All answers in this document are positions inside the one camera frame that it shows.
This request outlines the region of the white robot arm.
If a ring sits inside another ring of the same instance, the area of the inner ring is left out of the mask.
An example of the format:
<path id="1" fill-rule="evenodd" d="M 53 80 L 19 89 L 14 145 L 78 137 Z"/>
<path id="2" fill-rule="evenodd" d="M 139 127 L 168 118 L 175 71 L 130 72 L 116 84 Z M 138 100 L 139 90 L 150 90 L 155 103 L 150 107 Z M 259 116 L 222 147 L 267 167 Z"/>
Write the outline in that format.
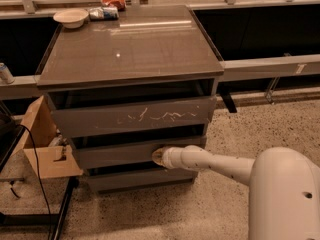
<path id="1" fill-rule="evenodd" d="M 285 147 L 257 158 L 211 154 L 198 146 L 162 147 L 153 161 L 167 169 L 207 169 L 249 187 L 249 240 L 320 240 L 320 168 Z"/>

